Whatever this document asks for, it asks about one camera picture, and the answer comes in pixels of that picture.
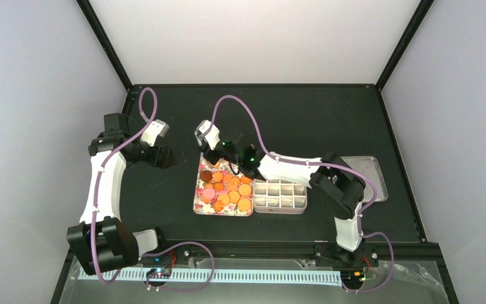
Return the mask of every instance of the robotic arm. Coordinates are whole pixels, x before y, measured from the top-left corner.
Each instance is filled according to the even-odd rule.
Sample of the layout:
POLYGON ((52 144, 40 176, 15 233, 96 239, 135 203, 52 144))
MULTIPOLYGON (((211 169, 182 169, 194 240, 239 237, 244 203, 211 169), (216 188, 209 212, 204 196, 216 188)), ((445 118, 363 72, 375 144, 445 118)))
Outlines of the robotic arm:
POLYGON ((90 233, 96 233, 96 250, 101 272, 135 265, 139 257, 158 246, 154 229, 132 233, 120 221, 120 184, 124 170, 136 162, 147 162, 154 167, 167 168, 175 165, 170 149, 155 145, 157 137, 163 137, 168 125, 153 121, 140 139, 130 142, 116 152, 102 168, 102 162, 129 137, 128 119, 120 113, 105 115, 105 132, 92 140, 89 146, 92 177, 90 191, 79 225, 69 227, 66 235, 81 266, 89 275, 94 274, 90 233), (94 189, 98 172, 97 208, 94 206, 94 189), (91 231, 92 212, 97 210, 95 231, 91 231))
POLYGON ((349 251, 358 248, 362 240, 359 211, 366 183, 348 172, 328 168, 325 165, 311 165, 311 163, 331 163, 349 168, 341 157, 329 153, 323 158, 305 159, 271 152, 272 158, 253 145, 245 147, 239 153, 237 140, 221 140, 219 129, 215 125, 211 128, 210 126, 211 122, 204 120, 195 130, 199 149, 207 161, 216 163, 223 158, 230 163, 235 163, 250 179, 280 179, 310 188, 322 188, 332 198, 330 207, 333 210, 337 230, 337 244, 349 251))

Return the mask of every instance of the orange disc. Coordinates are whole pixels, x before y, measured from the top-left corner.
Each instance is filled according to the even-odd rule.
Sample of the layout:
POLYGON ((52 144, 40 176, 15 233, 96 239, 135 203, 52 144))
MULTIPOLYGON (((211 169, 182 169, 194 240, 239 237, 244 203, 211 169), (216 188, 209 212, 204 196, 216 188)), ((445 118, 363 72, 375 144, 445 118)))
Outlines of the orange disc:
POLYGON ((230 203, 232 203, 232 204, 237 203, 237 201, 241 197, 241 195, 239 195, 239 192, 236 192, 236 191, 232 191, 232 192, 228 193, 228 196, 230 197, 230 203))
POLYGON ((221 191, 224 188, 225 188, 225 185, 223 185, 222 182, 216 182, 216 183, 213 184, 213 189, 215 191, 221 191))
POLYGON ((243 175, 243 177, 241 177, 241 182, 243 184, 250 184, 250 183, 252 183, 252 179, 250 179, 250 178, 246 177, 245 175, 243 175))
POLYGON ((227 183, 227 189, 230 191, 237 191, 237 188, 239 187, 239 183, 236 180, 237 177, 234 177, 233 179, 230 179, 230 181, 227 183))
POLYGON ((251 193, 252 193, 252 188, 249 185, 243 184, 239 186, 239 194, 241 194, 242 196, 251 195, 251 193))
POLYGON ((224 209, 224 205, 221 201, 217 200, 216 202, 213 203, 213 210, 215 210, 215 212, 221 212, 223 211, 224 209))
POLYGON ((234 177, 231 173, 227 173, 224 177, 223 177, 223 182, 224 183, 227 183, 230 179, 232 179, 232 177, 234 177))
POLYGON ((216 182, 222 181, 223 180, 223 172, 219 172, 219 171, 215 172, 213 174, 213 180, 216 181, 216 182))
POLYGON ((200 200, 205 202, 206 204, 211 201, 210 199, 206 199, 203 194, 200 194, 200 200))
POLYGON ((239 209, 239 211, 245 212, 250 209, 251 206, 251 200, 249 200, 248 198, 242 198, 237 202, 237 208, 239 209))
POLYGON ((217 201, 220 201, 223 206, 228 206, 228 204, 230 203, 230 197, 227 194, 221 194, 217 198, 217 201))

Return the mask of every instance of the white linear rail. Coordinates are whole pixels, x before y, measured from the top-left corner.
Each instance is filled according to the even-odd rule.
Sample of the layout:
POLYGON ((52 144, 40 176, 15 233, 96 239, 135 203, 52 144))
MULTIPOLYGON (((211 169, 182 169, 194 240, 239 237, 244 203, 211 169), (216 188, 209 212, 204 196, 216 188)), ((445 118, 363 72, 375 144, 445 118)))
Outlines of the white linear rail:
MULTIPOLYGON (((116 281, 145 281, 150 268, 124 268, 116 281)), ((170 277, 155 275, 151 282, 205 282, 211 269, 173 269, 170 277)), ((110 279, 115 271, 103 273, 110 279)), ((97 280, 95 275, 87 275, 82 269, 77 279, 97 280)), ((260 284, 312 284, 341 286, 340 272, 327 270, 243 270, 216 269, 212 283, 260 283, 260 284)))

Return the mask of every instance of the food item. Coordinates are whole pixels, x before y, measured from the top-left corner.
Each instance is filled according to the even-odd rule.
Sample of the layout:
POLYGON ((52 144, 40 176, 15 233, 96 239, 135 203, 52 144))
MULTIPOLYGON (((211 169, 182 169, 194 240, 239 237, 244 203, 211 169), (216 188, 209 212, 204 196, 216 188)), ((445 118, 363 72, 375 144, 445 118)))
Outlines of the food item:
POLYGON ((223 182, 226 184, 230 179, 232 179, 232 177, 234 177, 231 173, 227 173, 224 177, 223 177, 223 182))
POLYGON ((203 182, 209 182, 211 180, 211 171, 204 170, 204 171, 200 172, 200 179, 203 182))
POLYGON ((223 180, 223 172, 217 171, 212 175, 212 177, 215 182, 220 182, 223 180))
POLYGON ((251 195, 251 193, 252 193, 252 188, 249 185, 243 184, 239 186, 239 194, 241 194, 241 196, 248 196, 251 195))
POLYGON ((210 199, 207 199, 207 198, 204 197, 204 193, 200 194, 200 200, 205 202, 206 204, 211 201, 210 199))
POLYGON ((216 183, 213 184, 213 189, 215 189, 215 191, 221 191, 224 188, 225 188, 225 185, 223 185, 222 182, 216 182, 216 183))
POLYGON ((251 200, 249 200, 248 198, 242 198, 237 202, 237 208, 243 212, 248 211, 251 206, 251 200))
POLYGON ((228 193, 228 196, 230 197, 230 203, 231 204, 237 203, 237 201, 241 197, 241 195, 237 191, 232 191, 232 192, 228 193))
POLYGON ((241 182, 243 184, 250 184, 250 183, 252 183, 252 179, 250 179, 250 178, 246 177, 245 175, 243 175, 243 177, 241 177, 241 182))
POLYGON ((228 206, 230 203, 230 197, 227 194, 221 194, 219 197, 217 197, 217 201, 220 201, 223 206, 228 206))
POLYGON ((219 165, 221 164, 221 161, 220 161, 220 160, 219 160, 219 161, 217 161, 217 163, 216 163, 216 164, 214 164, 214 165, 212 165, 210 162, 208 162, 208 164, 209 164, 210 166, 212 166, 213 168, 216 168, 216 167, 219 167, 219 165))
POLYGON ((238 187, 239 187, 239 179, 237 177, 234 177, 233 179, 230 179, 227 182, 227 189, 230 191, 237 191, 238 187))
POLYGON ((213 210, 215 210, 215 212, 221 212, 223 211, 224 208, 225 207, 220 200, 217 200, 216 202, 213 203, 213 210))
POLYGON ((215 190, 213 188, 206 188, 204 189, 204 192, 202 192, 202 195, 206 200, 212 200, 215 197, 215 190))

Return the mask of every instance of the black table surface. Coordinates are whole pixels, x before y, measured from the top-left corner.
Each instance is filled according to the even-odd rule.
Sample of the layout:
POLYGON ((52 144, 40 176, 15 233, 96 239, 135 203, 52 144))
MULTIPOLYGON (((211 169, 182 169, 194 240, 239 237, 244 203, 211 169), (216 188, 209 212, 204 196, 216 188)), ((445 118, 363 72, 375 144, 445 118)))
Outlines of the black table surface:
MULTIPOLYGON (((144 121, 138 111, 142 87, 158 95, 156 118, 170 126, 157 144, 169 146, 178 160, 172 168, 139 163, 128 168, 121 184, 121 219, 133 231, 159 226, 168 240, 238 242, 334 241, 333 215, 327 195, 309 189, 308 207, 301 215, 254 212, 249 217, 198 215, 192 204, 200 152, 194 137, 199 123, 211 120, 217 100, 232 94, 242 98, 259 123, 270 151, 299 157, 377 157, 388 189, 387 201, 375 203, 362 219, 366 234, 382 231, 393 242, 419 242, 409 186, 385 113, 373 86, 363 85, 135 85, 128 114, 132 132, 144 121)), ((153 100, 145 95, 149 115, 153 100)), ((216 126, 238 128, 248 141, 258 143, 251 119, 235 101, 220 106, 216 126)))

